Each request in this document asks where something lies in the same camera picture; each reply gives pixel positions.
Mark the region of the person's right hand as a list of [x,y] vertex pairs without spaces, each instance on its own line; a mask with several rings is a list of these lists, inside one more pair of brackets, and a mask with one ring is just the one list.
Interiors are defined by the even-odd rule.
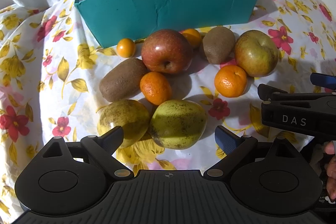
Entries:
[[325,147],[325,153],[328,155],[333,155],[331,161],[327,165],[326,173],[328,176],[326,190],[329,194],[331,200],[336,198],[336,162],[335,162],[335,147],[334,143],[331,141]]

